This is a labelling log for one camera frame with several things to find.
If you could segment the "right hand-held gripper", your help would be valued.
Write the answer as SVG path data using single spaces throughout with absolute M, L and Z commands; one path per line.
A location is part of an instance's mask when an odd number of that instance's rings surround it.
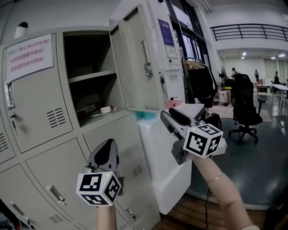
M 215 126 L 197 125 L 195 119 L 175 108 L 170 108 L 169 113 L 161 111 L 160 119 L 167 130 L 177 136 L 178 140 L 174 142 L 171 153 L 179 165 L 187 161 L 189 153 L 203 159 L 218 150 L 223 132 Z M 189 127 L 180 133 L 180 125 Z

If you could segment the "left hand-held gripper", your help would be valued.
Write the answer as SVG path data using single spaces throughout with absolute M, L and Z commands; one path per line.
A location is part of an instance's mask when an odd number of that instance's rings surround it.
M 116 197 L 123 195 L 124 186 L 116 141 L 108 139 L 99 144 L 89 155 L 87 165 L 78 174 L 76 194 L 90 206 L 114 205 Z

